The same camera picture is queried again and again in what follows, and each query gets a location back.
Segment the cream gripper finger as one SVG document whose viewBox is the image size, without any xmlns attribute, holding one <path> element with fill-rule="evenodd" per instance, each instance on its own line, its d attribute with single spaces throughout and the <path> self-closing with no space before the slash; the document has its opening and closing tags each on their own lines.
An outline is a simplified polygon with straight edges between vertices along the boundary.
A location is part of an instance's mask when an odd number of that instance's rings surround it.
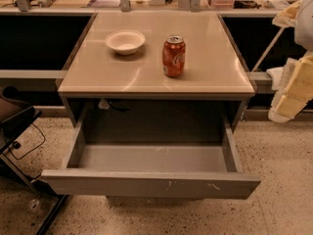
<svg viewBox="0 0 313 235">
<path fill-rule="evenodd" d="M 268 112 L 274 122 L 294 119 L 313 99 L 313 55 L 306 54 L 299 60 L 288 58 L 283 66 L 278 91 Z"/>
<path fill-rule="evenodd" d="M 286 7 L 282 12 L 278 13 L 272 21 L 273 25 L 278 27 L 294 27 L 297 11 L 302 3 L 302 0 L 297 0 Z"/>
</svg>

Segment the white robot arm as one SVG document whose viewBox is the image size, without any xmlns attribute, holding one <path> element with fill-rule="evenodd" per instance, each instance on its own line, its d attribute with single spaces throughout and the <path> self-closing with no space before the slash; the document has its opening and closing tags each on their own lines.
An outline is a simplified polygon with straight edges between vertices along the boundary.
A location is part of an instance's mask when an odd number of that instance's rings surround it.
<svg viewBox="0 0 313 235">
<path fill-rule="evenodd" d="M 287 61 L 268 112 L 274 122 L 288 122 L 313 99 L 313 0 L 298 0 L 279 13 L 272 24 L 294 28 L 294 42 L 306 53 Z"/>
</svg>

